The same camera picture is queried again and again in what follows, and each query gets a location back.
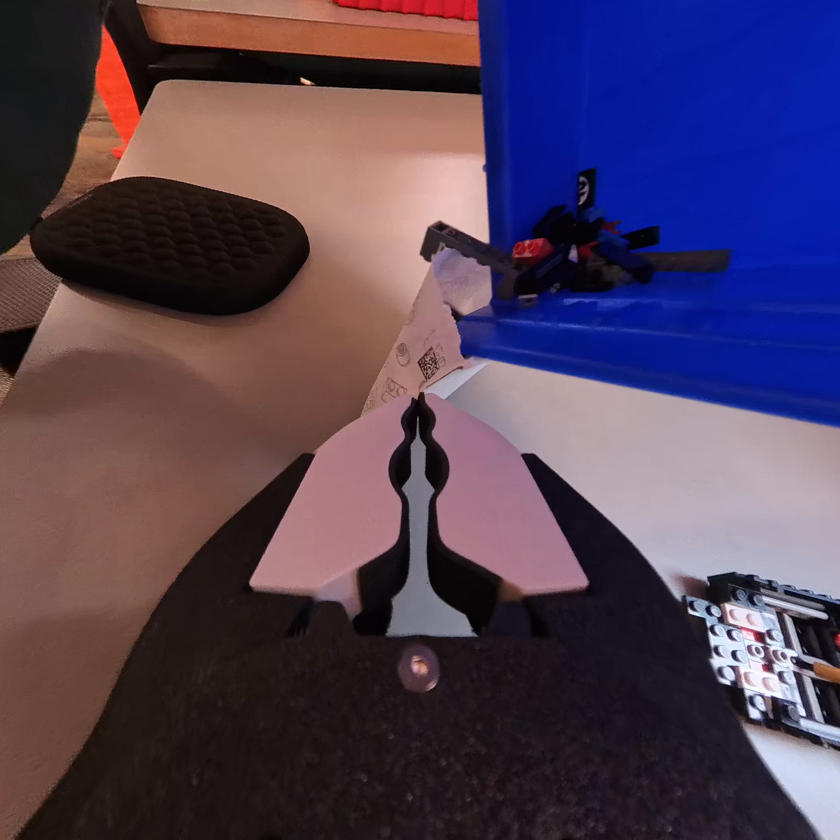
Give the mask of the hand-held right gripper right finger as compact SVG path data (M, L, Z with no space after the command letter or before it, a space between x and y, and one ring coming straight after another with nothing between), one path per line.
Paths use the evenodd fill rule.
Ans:
M421 400L428 579L469 624L498 606L578 595L589 580L523 455L496 429L447 400Z

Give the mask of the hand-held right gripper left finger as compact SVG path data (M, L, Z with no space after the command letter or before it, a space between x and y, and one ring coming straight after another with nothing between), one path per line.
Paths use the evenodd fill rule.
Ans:
M379 608L407 577L407 502L417 401L404 395L354 420L311 459L252 573L254 592Z

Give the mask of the single printed paper bag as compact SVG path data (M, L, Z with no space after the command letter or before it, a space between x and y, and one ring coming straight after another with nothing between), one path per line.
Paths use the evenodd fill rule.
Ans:
M464 356L458 319L490 304L490 269L451 248L433 257L362 414L401 396L449 397L487 360Z

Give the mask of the small lego bricks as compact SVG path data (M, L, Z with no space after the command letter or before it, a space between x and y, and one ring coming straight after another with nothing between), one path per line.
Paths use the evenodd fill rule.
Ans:
M532 228L532 236L506 252L438 221L423 238L421 257L459 256L488 269L493 301L534 301L558 291L600 293L625 285L646 285L657 273L718 273L730 266L724 249L653 251L660 228L626 234L596 204L597 169L577 174L575 209L553 206Z

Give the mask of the partly built lego car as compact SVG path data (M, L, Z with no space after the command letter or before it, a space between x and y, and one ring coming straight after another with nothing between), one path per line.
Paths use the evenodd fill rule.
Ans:
M838 597L729 572L681 601L743 720L839 749Z

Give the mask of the blue plastic bin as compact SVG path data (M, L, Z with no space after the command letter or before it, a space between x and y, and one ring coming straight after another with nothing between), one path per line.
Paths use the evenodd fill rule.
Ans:
M596 205L722 272L494 302L468 354L838 426L838 2L479 2L490 242Z

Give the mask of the person's left forearm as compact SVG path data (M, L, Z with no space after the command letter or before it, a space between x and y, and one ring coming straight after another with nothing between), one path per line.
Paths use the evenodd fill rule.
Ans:
M54 200L88 117L109 2L1 2L1 253Z

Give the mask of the neighbouring wooden desk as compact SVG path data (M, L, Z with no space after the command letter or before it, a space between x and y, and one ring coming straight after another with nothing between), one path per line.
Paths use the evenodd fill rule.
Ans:
M169 46L479 67L477 22L347 8L328 1L139 1Z

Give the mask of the red plastic bin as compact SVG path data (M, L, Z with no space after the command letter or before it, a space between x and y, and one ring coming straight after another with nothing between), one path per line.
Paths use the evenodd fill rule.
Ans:
M454 19L466 22L476 22L479 12L477 1L333 1L332 3L339 7L364 11Z

